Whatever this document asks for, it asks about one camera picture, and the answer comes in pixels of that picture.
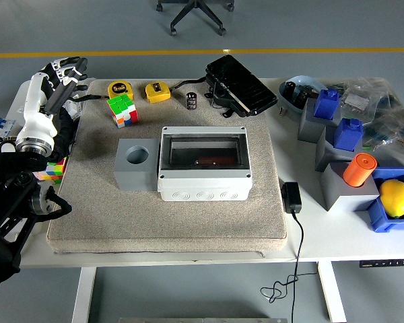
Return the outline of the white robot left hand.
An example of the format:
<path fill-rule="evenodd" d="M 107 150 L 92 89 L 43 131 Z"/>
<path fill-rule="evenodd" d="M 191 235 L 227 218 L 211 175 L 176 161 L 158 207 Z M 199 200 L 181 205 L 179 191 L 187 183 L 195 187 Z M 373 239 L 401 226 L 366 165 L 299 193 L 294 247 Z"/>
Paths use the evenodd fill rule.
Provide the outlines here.
<path fill-rule="evenodd" d="M 35 151 L 49 156 L 59 130 L 59 112 L 69 100 L 84 74 L 84 57 L 57 59 L 35 73 L 24 104 L 24 126 L 15 140 L 18 151 Z"/>

